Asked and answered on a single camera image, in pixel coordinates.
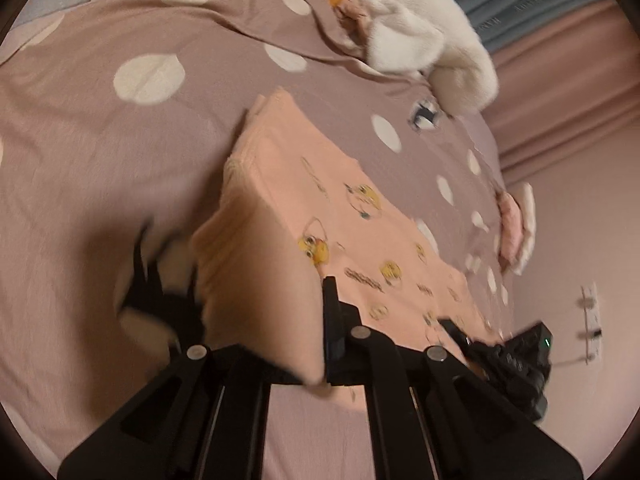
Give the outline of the peach cartoon print baby onesie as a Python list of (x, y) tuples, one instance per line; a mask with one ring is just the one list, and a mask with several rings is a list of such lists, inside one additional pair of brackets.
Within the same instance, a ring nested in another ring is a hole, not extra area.
[(499, 336), (463, 274), (277, 90), (260, 96), (224, 164), (220, 205), (193, 235), (206, 342), (242, 344), (321, 399), (363, 411), (359, 387), (326, 383), (322, 281), (395, 344), (454, 348)]

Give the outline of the pink curtain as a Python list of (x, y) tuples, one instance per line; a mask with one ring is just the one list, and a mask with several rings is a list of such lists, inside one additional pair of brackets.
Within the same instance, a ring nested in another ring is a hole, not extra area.
[(495, 53), (483, 117), (506, 182), (525, 179), (639, 117), (639, 0), (602, 0)]

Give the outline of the mauve polka dot blanket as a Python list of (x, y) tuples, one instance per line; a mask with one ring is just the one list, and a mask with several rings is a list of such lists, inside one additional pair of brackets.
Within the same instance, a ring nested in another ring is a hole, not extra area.
[(416, 128), (427, 82), (355, 58), (326, 0), (99, 0), (1, 66), (1, 404), (47, 471), (160, 367), (113, 300), (143, 222), (159, 240), (207, 220), (276, 89), (465, 274), (488, 330), (512, 330), (484, 122)]

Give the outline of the white fluffy fleece garment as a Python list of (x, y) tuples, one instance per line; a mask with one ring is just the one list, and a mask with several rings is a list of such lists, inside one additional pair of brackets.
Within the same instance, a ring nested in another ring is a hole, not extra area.
[(494, 102), (494, 63), (454, 0), (360, 0), (370, 16), (366, 59), (382, 74), (425, 75), (452, 116)]

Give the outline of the white wall socket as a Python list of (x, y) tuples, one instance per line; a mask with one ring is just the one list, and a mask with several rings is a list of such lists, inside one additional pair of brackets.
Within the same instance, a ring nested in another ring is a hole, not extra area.
[(585, 343), (585, 361), (597, 363), (602, 359), (603, 338), (597, 284), (582, 286), (580, 292), (578, 306), (584, 317), (584, 330), (580, 336)]

